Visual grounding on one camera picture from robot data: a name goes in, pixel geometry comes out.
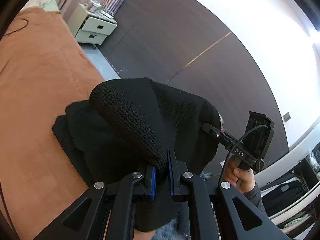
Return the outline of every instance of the bed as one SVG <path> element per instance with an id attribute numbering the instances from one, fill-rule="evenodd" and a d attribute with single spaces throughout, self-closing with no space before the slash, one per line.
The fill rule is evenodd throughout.
<path id="1" fill-rule="evenodd" d="M 24 9 L 6 33 L 19 28 L 0 41 L 0 179 L 18 236 L 31 240 L 87 189 L 51 127 L 103 78 L 60 12 Z M 0 211 L 10 224 L 2 201 Z"/>

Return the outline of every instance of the white cabinet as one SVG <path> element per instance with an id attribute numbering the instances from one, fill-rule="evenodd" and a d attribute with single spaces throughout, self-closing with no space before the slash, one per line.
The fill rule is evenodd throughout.
<path id="1" fill-rule="evenodd" d="M 78 4 L 67 22 L 77 42 L 102 44 L 104 39 L 117 27 L 117 22 L 99 12 L 89 12 Z"/>

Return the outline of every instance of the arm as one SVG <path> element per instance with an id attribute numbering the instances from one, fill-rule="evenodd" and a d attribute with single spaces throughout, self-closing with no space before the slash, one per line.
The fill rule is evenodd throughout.
<path id="1" fill-rule="evenodd" d="M 223 180 L 235 187 L 239 178 L 243 181 L 238 191 L 250 200 L 263 214 L 267 215 L 262 204 L 260 189 L 254 181 L 253 170 L 245 171 L 237 168 L 233 158 L 230 158 L 223 175 Z"/>

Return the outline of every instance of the silver screw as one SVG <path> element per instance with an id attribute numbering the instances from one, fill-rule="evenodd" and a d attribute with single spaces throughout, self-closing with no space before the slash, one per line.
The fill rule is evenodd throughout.
<path id="1" fill-rule="evenodd" d="M 134 173 L 132 173 L 132 177 L 138 179 L 142 177 L 142 173 L 140 171 L 135 171 Z"/>
<path id="2" fill-rule="evenodd" d="M 227 182 L 227 181 L 223 181 L 223 182 L 221 182 L 221 187 L 223 187 L 223 188 L 225 188 L 225 189 L 227 189 L 227 188 L 230 188 L 230 183 L 229 182 Z"/>
<path id="3" fill-rule="evenodd" d="M 191 179 L 193 176 L 193 174 L 189 171 L 186 171 L 185 173 L 183 173 L 183 177 L 185 177 L 186 179 Z"/>
<path id="4" fill-rule="evenodd" d="M 103 184 L 103 182 L 99 181 L 99 182 L 96 182 L 96 183 L 94 184 L 94 187 L 95 187 L 96 189 L 101 189 L 101 188 L 104 187 L 104 184 Z"/>

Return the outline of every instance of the human hand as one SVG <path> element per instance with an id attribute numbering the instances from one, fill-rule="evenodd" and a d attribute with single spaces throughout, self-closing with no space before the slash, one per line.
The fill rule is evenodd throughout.
<path id="1" fill-rule="evenodd" d="M 254 188 L 256 184 L 254 181 L 253 170 L 245 171 L 236 167 L 233 157 L 229 158 L 225 172 L 223 174 L 223 181 L 229 182 L 232 186 L 237 185 L 238 179 L 242 179 L 242 183 L 238 188 L 241 194 L 247 193 Z"/>

